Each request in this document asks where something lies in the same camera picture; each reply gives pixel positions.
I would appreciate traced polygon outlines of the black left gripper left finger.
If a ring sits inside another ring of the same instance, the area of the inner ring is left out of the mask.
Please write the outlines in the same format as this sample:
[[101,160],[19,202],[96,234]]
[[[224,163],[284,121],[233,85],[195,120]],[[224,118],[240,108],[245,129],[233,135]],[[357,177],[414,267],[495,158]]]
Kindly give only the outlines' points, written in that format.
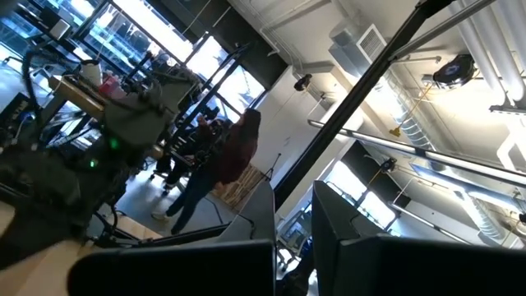
[[275,296],[275,198],[257,185],[227,225],[80,259],[69,296]]

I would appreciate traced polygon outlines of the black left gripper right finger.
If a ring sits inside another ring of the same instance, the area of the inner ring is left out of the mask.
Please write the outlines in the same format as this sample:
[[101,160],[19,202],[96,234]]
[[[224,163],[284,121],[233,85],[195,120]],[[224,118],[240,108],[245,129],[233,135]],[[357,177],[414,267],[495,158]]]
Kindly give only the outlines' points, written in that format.
[[526,296],[526,251],[389,235],[322,181],[311,212],[320,296]]

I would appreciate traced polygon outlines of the long ceiling light strip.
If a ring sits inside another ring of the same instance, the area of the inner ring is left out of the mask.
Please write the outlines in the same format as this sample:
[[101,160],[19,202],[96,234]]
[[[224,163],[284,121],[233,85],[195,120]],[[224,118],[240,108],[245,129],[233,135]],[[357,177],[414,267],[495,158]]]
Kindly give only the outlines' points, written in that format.
[[369,145],[379,146],[390,150],[396,150],[406,155],[413,155],[419,158],[430,160],[439,164],[462,169],[470,173],[492,178],[503,183],[508,183],[516,187],[526,187],[526,174],[494,166],[481,164],[478,162],[460,159],[452,155],[445,155],[436,151],[426,150],[420,147],[411,146],[402,142],[386,140],[377,136],[370,136],[361,132],[342,128],[338,131],[341,136],[364,141]]

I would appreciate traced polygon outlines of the person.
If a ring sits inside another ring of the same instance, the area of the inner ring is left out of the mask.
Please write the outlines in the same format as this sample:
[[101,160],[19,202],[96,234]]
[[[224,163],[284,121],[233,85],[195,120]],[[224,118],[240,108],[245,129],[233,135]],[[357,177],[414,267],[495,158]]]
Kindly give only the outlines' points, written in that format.
[[156,220],[169,220],[179,214],[171,228],[179,234],[193,216],[199,202],[212,190],[220,191],[239,179],[256,153],[261,125],[261,113],[246,109],[242,116],[226,131],[219,152],[210,156],[205,164],[191,174],[185,190],[165,211],[154,211]]

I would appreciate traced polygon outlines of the silver ribbed ventilation duct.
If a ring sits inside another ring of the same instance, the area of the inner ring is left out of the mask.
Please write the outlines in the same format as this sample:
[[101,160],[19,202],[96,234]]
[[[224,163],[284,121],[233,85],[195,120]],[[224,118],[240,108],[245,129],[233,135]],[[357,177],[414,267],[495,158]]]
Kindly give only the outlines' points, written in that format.
[[[416,98],[401,85],[401,82],[395,76],[390,76],[385,81],[393,92],[397,94],[397,102],[402,110],[400,115],[394,117],[399,125],[399,130],[405,134],[414,146],[424,150],[436,151],[436,145],[430,138],[429,133],[413,114],[421,100],[427,97],[427,92],[432,88],[432,84],[427,84],[424,89],[421,89],[420,95]],[[468,194],[469,183],[462,178],[459,179],[457,169],[452,169],[445,164],[431,160],[427,161],[427,167],[433,173],[438,174],[435,177],[436,183],[445,185],[456,196],[456,199],[478,227],[479,233],[484,238],[496,243],[504,241],[507,231],[488,213],[487,208],[478,199]]]

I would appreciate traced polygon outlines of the silver slanted ventilation duct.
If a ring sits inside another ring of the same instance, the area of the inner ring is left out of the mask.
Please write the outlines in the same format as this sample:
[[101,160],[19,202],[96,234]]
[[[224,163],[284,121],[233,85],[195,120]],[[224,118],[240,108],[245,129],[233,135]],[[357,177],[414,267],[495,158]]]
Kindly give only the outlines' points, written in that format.
[[497,101],[509,99],[515,107],[526,108],[526,84],[491,5],[464,18],[457,27]]

